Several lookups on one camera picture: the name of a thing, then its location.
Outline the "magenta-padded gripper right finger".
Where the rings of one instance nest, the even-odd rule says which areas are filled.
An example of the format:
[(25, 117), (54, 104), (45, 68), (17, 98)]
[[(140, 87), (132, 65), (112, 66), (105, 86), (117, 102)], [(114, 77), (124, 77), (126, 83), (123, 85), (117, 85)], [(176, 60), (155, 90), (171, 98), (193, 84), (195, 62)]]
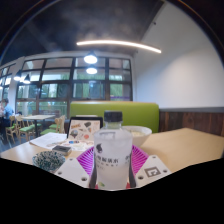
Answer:
[(131, 188), (143, 187), (170, 174), (171, 171), (157, 155), (148, 155), (137, 146), (132, 147), (129, 168)]

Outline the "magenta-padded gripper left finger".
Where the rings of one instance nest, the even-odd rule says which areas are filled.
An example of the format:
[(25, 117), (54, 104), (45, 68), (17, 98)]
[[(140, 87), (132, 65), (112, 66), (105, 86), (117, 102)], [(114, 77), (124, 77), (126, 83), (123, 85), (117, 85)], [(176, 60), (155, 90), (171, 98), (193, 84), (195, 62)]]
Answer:
[(77, 158), (69, 158), (56, 171), (56, 175), (81, 187), (94, 189), (96, 186), (94, 149), (87, 149)]

